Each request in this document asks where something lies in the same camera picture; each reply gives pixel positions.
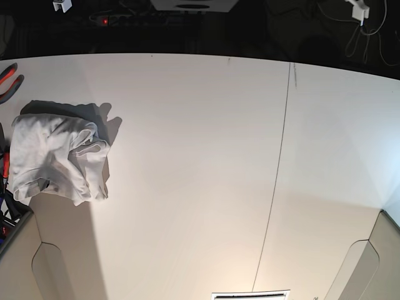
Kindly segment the black bin with tools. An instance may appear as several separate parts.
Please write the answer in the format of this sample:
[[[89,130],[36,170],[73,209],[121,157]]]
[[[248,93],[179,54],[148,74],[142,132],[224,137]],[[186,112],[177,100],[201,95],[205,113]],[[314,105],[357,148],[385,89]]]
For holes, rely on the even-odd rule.
[[[33,215],[33,210],[14,200],[11,191],[1,196],[1,250],[6,247]]]

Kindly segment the red handled tool left edge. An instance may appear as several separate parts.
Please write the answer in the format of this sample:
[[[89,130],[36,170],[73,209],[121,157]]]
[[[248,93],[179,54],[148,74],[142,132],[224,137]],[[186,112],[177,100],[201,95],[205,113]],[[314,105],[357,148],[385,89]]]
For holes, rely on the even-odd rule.
[[[10,169],[10,140],[4,135],[1,125],[1,200],[5,198]]]

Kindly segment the white device top centre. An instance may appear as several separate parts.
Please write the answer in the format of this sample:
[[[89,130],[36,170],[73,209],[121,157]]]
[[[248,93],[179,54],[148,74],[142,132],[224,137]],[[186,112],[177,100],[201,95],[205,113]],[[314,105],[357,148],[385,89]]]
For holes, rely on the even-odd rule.
[[[228,13],[238,0],[151,0],[158,11],[211,11]]]

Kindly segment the black power strip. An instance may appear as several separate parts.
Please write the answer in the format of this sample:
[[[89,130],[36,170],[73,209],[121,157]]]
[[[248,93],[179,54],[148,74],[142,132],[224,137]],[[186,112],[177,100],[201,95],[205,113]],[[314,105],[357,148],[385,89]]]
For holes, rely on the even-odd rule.
[[[163,27],[188,26],[189,21],[184,16],[176,15],[92,15],[89,20],[100,27]]]

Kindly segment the white t-shirt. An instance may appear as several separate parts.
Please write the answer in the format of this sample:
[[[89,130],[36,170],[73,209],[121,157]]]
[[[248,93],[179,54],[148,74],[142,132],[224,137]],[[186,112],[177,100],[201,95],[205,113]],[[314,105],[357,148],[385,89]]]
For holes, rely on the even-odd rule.
[[[78,206],[108,198],[103,171],[110,145],[100,107],[33,100],[14,119],[12,130],[15,200],[46,193]]]

